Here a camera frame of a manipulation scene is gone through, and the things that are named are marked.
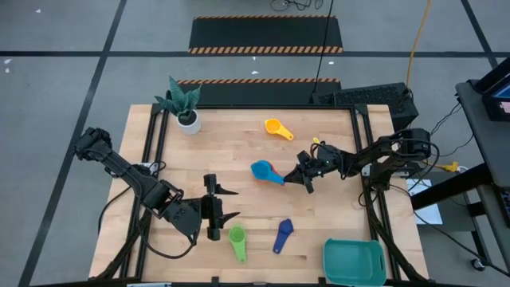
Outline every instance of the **black keyboard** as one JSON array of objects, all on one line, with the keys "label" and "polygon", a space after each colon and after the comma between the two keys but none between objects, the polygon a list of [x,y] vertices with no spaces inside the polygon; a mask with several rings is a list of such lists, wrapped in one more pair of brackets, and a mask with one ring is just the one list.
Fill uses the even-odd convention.
[{"label": "black keyboard", "polygon": [[404,83],[343,89],[333,95],[318,96],[320,104],[387,104],[391,113],[401,113],[410,99]]}]

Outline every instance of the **teal plastic basket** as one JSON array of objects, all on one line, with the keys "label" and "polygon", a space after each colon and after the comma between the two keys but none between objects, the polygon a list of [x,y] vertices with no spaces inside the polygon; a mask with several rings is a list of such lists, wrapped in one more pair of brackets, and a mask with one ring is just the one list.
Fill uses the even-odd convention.
[{"label": "teal plastic basket", "polygon": [[333,284],[383,286],[386,281],[383,248],[377,241],[329,238],[323,259],[324,273]]}]

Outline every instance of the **green leaf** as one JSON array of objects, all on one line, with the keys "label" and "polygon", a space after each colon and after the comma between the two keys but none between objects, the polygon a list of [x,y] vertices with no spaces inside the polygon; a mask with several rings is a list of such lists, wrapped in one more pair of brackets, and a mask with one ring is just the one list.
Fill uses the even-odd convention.
[{"label": "green leaf", "polygon": [[200,85],[200,87],[196,88],[195,90],[189,91],[186,93],[188,96],[188,100],[189,100],[187,107],[190,110],[193,110],[197,107],[198,100],[200,100],[200,89],[201,88],[202,88],[202,85]]},{"label": "green leaf", "polygon": [[177,111],[179,112],[186,108],[188,104],[187,96],[184,94],[181,87],[179,87],[177,81],[175,81],[174,78],[171,76],[170,76],[170,92],[172,95],[172,101],[174,103],[175,109],[177,109]]},{"label": "green leaf", "polygon": [[156,98],[161,108],[164,108],[170,111],[174,116],[177,116],[177,109],[175,108],[174,103],[172,103],[171,100],[165,100],[161,96],[154,96],[154,98]]},{"label": "green leaf", "polygon": [[191,115],[191,110],[188,108],[185,108],[184,110],[182,110],[182,112],[178,113],[177,117],[183,118],[184,120],[188,120],[190,118],[190,115]]}]

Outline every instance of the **wooden tabletop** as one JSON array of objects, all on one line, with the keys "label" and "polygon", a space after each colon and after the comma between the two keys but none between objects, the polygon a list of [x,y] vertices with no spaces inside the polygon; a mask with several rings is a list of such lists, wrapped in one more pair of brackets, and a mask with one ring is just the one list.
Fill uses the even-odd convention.
[{"label": "wooden tabletop", "polygon": [[[131,163],[142,157],[147,134],[150,105],[133,105],[127,118],[120,154]],[[317,137],[338,148],[355,152],[351,117],[344,110],[200,110],[201,131],[193,136],[180,132],[170,116],[163,161],[167,168],[159,178],[185,191],[185,198],[206,193],[203,176],[215,173],[223,188],[239,195],[219,195],[224,213],[240,215],[226,223],[221,240],[207,239],[207,222],[202,224],[198,244],[184,258],[168,260],[147,251],[144,281],[316,283],[323,277],[322,253],[328,238],[370,240],[367,213],[358,204],[360,177],[341,180],[338,173],[313,181],[315,192],[309,195],[304,186],[257,181],[250,165],[267,159],[281,175],[297,164],[296,155],[308,151]],[[387,106],[369,106],[374,138],[393,133]],[[264,120],[277,118],[294,135],[293,141],[270,135]],[[159,123],[156,125],[151,158],[154,159]],[[363,121],[359,117],[363,146]],[[403,179],[392,183],[406,188]],[[109,198],[126,187],[114,179]],[[123,245],[128,230],[133,193],[115,202],[106,212],[98,238],[90,275],[103,271]],[[386,192],[394,241],[407,260],[423,276],[428,276],[418,229],[409,198],[397,190]],[[290,218],[294,233],[281,254],[272,252],[281,220]],[[228,239],[229,228],[241,224],[247,231],[248,261],[237,262]],[[173,226],[153,218],[150,243],[167,254],[180,254],[188,247],[187,239]],[[131,256],[130,274],[134,274],[137,243]],[[390,266],[387,262],[388,277]]]}]

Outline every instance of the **potted plant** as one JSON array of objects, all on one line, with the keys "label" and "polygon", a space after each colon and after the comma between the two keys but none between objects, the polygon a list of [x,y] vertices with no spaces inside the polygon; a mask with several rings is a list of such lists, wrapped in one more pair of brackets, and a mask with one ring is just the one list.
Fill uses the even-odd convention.
[{"label": "potted plant", "polygon": [[177,124],[182,132],[187,135],[193,135],[200,130],[202,126],[198,111],[195,109],[200,98],[200,87],[195,90],[184,93],[177,81],[170,77],[170,99],[165,100],[161,96],[156,96],[159,105],[170,111],[176,118]]}]

